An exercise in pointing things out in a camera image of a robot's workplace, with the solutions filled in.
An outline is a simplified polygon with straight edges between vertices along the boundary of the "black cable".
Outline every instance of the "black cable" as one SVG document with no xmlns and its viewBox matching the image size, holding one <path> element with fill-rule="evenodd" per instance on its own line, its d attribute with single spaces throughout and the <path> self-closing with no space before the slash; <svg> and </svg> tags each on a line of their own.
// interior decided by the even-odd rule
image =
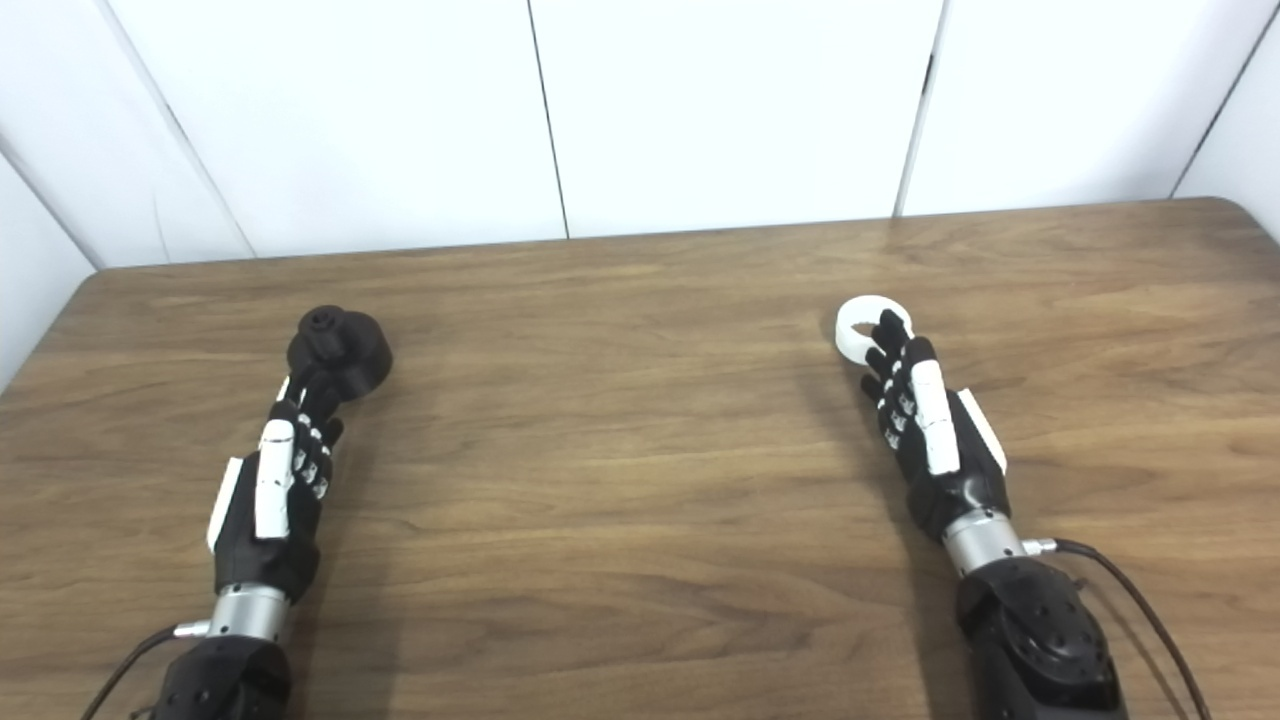
<svg viewBox="0 0 1280 720">
<path fill-rule="evenodd" d="M 1208 711 L 1208 703 L 1204 702 L 1204 694 L 1201 693 L 1199 684 L 1196 683 L 1196 675 L 1192 674 L 1190 666 L 1187 665 L 1187 659 L 1183 657 L 1183 651 L 1178 650 L 1178 643 L 1174 642 L 1174 638 L 1169 634 L 1165 624 L 1160 621 L 1160 618 L 1151 607 L 1151 603 L 1147 602 L 1147 598 L 1142 596 L 1138 585 L 1133 584 L 1133 580 L 1124 574 L 1124 570 L 1108 560 L 1106 555 L 1102 555 L 1098 548 L 1091 544 L 1084 544 L 1083 542 L 1062 538 L 1053 538 L 1053 542 L 1057 543 L 1056 552 L 1083 555 L 1084 557 L 1092 559 L 1098 565 L 1106 568 L 1107 573 L 1111 573 L 1111 577 L 1120 583 L 1120 587 L 1129 593 L 1133 601 L 1138 605 L 1138 609 L 1142 610 L 1142 614 L 1147 616 L 1147 621 L 1151 623 L 1152 629 L 1156 630 L 1156 634 L 1160 637 L 1160 642 L 1165 643 L 1165 648 L 1169 650 L 1169 655 L 1174 659 L 1174 664 L 1178 665 L 1178 671 L 1183 675 L 1183 682 L 1187 683 L 1187 692 L 1190 693 L 1192 702 L 1196 705 L 1196 714 L 1199 715 L 1201 720 L 1213 720 Z"/>
<path fill-rule="evenodd" d="M 125 655 L 124 660 L 122 660 L 120 664 L 115 666 L 115 670 L 111 671 L 111 675 L 106 679 L 105 683 L 102 683 L 102 689 L 97 691 L 97 694 L 93 696 L 93 701 L 90 702 L 88 707 L 84 708 L 84 715 L 81 715 L 81 720 L 90 720 L 91 717 L 93 717 L 97 710 L 102 707 L 102 702 L 106 701 L 106 696 L 111 694 L 111 691 L 115 689 L 115 685 L 116 683 L 120 682 L 120 678 L 123 678 L 124 674 L 129 671 L 129 667 L 133 667 L 133 664 L 137 662 L 140 657 L 146 655 L 148 650 L 164 644 L 165 641 L 172 641 L 174 637 L 173 633 L 177 629 L 178 625 L 169 625 L 168 628 L 140 642 L 138 647 L 133 648 L 133 651 Z"/>
</svg>

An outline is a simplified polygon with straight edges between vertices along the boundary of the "robotic hand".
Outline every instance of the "robotic hand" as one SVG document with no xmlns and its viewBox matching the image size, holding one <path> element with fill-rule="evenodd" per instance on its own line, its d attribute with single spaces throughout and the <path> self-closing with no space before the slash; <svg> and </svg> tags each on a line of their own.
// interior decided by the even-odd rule
<svg viewBox="0 0 1280 720">
<path fill-rule="evenodd" d="M 284 716 L 292 680 L 280 630 L 320 565 L 320 501 L 342 434 L 333 414 L 378 387 L 392 355 L 372 318 L 321 306 L 302 316 L 288 361 L 257 451 L 232 457 L 223 475 L 206 536 L 218 601 L 186 630 L 205 639 L 169 665 L 154 720 Z"/>
<path fill-rule="evenodd" d="M 956 619 L 973 655 L 975 717 L 1125 720 L 1097 620 L 1066 574 L 1029 556 L 1053 548 L 1023 543 L 1010 524 L 1005 452 L 973 393 L 947 389 L 933 345 L 913 336 L 901 306 L 881 305 L 897 311 L 879 314 L 872 342 L 842 336 L 852 332 L 845 318 L 837 345 L 874 370 L 861 387 L 906 478 L 911 520 L 960 573 Z"/>
</svg>

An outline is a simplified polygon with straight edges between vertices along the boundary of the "wooden table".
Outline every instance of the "wooden table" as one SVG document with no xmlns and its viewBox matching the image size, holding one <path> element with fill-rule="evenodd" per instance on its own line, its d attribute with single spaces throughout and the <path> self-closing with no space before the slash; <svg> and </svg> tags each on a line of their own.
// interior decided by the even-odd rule
<svg viewBox="0 0 1280 720">
<path fill-rule="evenodd" d="M 831 345 L 867 292 L 982 401 L 1024 537 L 1112 553 L 1219 720 L 1275 717 L 1280 251 L 1215 200 L 100 273 L 0 398 L 0 717 L 207 614 L 223 464 L 324 302 L 397 359 L 344 413 L 293 717 L 969 717 L 956 578 Z M 1061 564 L 1134 719 L 1181 717 Z"/>
</svg>

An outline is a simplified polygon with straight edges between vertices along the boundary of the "white ring object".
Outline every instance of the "white ring object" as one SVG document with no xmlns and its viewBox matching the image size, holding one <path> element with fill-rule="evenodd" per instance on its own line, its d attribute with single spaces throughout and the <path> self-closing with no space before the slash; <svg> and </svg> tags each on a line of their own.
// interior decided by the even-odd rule
<svg viewBox="0 0 1280 720">
<path fill-rule="evenodd" d="M 911 315 L 906 307 L 881 295 L 859 295 L 841 305 L 836 313 L 836 350 L 850 361 L 865 365 L 867 351 L 876 347 L 876 341 L 855 331 L 854 325 L 877 325 L 884 310 L 892 310 L 895 315 L 902 318 L 906 337 L 913 337 Z"/>
</svg>

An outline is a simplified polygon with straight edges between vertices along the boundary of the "panel seam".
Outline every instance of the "panel seam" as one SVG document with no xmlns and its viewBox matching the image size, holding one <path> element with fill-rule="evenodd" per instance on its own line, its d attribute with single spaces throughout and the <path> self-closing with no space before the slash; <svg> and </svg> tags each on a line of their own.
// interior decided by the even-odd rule
<svg viewBox="0 0 1280 720">
<path fill-rule="evenodd" d="M 1169 200 L 1172 200 L 1178 195 L 1178 188 L 1183 186 L 1183 181 L 1187 179 L 1187 173 L 1192 170 L 1192 165 L 1196 164 L 1196 158 L 1199 156 L 1199 151 L 1204 147 L 1204 142 L 1208 141 L 1208 136 L 1213 132 L 1213 126 L 1217 124 L 1217 119 L 1222 117 L 1222 110 L 1226 109 L 1226 104 L 1235 95 L 1236 86 L 1240 85 L 1240 78 L 1244 77 L 1244 72 L 1249 69 L 1249 63 L 1253 61 L 1253 55 L 1257 54 L 1258 47 L 1262 46 L 1262 40 L 1266 38 L 1267 31 L 1271 29 L 1271 24 L 1275 23 L 1276 15 L 1280 14 L 1280 3 L 1271 9 L 1271 17 L 1267 18 L 1266 24 L 1262 26 L 1262 32 L 1258 33 L 1258 38 L 1253 41 L 1253 47 L 1249 49 L 1249 54 L 1244 58 L 1244 63 L 1240 64 L 1240 70 L 1235 73 L 1235 79 L 1231 81 L 1231 87 L 1226 88 L 1226 95 L 1222 97 L 1222 102 L 1213 111 L 1213 118 L 1210 119 L 1208 126 L 1204 127 L 1204 133 L 1201 135 L 1199 142 L 1196 143 L 1196 150 L 1192 150 L 1192 156 L 1187 159 L 1187 164 L 1183 165 L 1183 172 L 1178 174 L 1178 179 L 1174 181 L 1174 188 L 1169 191 Z"/>
<path fill-rule="evenodd" d="M 257 258 L 257 249 L 253 247 L 248 236 L 244 234 L 244 228 L 241 227 L 239 219 L 236 218 L 236 213 L 232 211 L 230 204 L 227 202 L 223 190 L 214 181 L 214 176 L 210 174 L 209 168 L 205 165 L 205 160 L 196 151 L 196 146 L 191 142 L 191 137 L 187 136 L 187 129 L 182 127 L 182 122 L 173 111 L 173 106 L 169 105 L 169 100 L 165 97 L 164 91 L 160 90 L 160 85 L 156 82 L 155 76 L 151 74 L 151 69 L 147 68 L 146 63 L 142 60 L 142 55 L 133 44 L 133 38 L 129 37 L 128 31 L 125 31 L 124 23 L 122 23 L 119 15 L 115 14 L 115 8 L 111 6 L 111 1 L 95 0 L 95 4 L 102 15 L 102 19 L 106 20 L 106 26 L 115 37 L 115 42 L 120 47 L 120 51 L 124 53 L 125 58 L 128 58 L 129 65 L 133 68 L 138 82 L 141 82 L 142 87 L 146 88 L 147 95 L 151 97 L 156 110 L 164 119 L 164 124 L 169 129 L 169 133 L 178 143 L 182 154 L 187 158 L 187 161 L 191 163 L 192 169 L 196 170 L 196 176 L 200 177 L 201 183 L 214 196 L 214 201 L 223 217 L 234 228 L 236 238 L 244 246 L 244 250 L 248 251 L 250 258 Z"/>
<path fill-rule="evenodd" d="M 538 63 L 538 87 L 543 92 L 543 113 L 547 115 L 547 140 L 552 146 L 552 168 L 556 170 L 556 193 L 561 200 L 561 222 L 564 223 L 564 238 L 568 240 L 568 210 L 564 208 L 564 186 L 559 177 L 559 156 L 556 154 L 556 133 L 552 131 L 552 105 L 547 100 L 547 79 L 543 77 L 543 55 L 538 47 L 538 27 L 534 24 L 534 0 L 525 0 L 529 10 L 529 33 L 534 38 L 534 60 Z"/>
<path fill-rule="evenodd" d="M 929 111 L 929 100 L 933 97 L 934 77 L 938 72 L 940 49 L 942 45 L 942 32 L 946 27 L 947 13 L 951 0 L 942 0 L 938 9 L 938 26 L 933 31 L 933 46 L 929 49 L 929 61 L 924 68 L 924 86 L 920 88 L 920 101 L 915 108 L 915 122 L 911 124 L 911 138 L 906 143 L 906 158 L 902 159 L 902 174 L 897 183 L 897 197 L 893 199 L 893 218 L 901 218 L 906 206 L 906 196 L 911 188 L 911 173 L 915 170 L 915 156 L 920 147 L 920 136 L 924 135 L 924 120 Z"/>
<path fill-rule="evenodd" d="M 40 184 L 36 183 L 32 179 L 31 173 L 27 172 L 26 163 L 22 161 L 22 158 L 18 156 L 18 151 L 4 136 L 0 136 L 0 158 L 4 158 L 4 160 L 9 163 L 9 167 L 13 168 L 18 179 L 27 186 L 27 190 L 31 191 L 31 195 L 37 202 L 40 202 L 40 206 L 49 213 L 49 217 L 52 218 L 54 223 L 56 223 L 59 228 L 61 228 L 67 240 L 76 246 L 76 250 L 79 250 L 81 255 L 83 255 L 84 259 L 88 260 L 88 264 L 93 266 L 93 270 L 97 272 L 106 268 L 106 263 L 102 261 L 102 256 L 99 255 L 91 245 L 84 242 L 84 238 L 72 231 L 70 225 L 67 224 L 67 220 L 63 219 L 63 214 L 58 211 L 58 208 L 55 208 L 49 197 L 40 191 Z"/>
</svg>

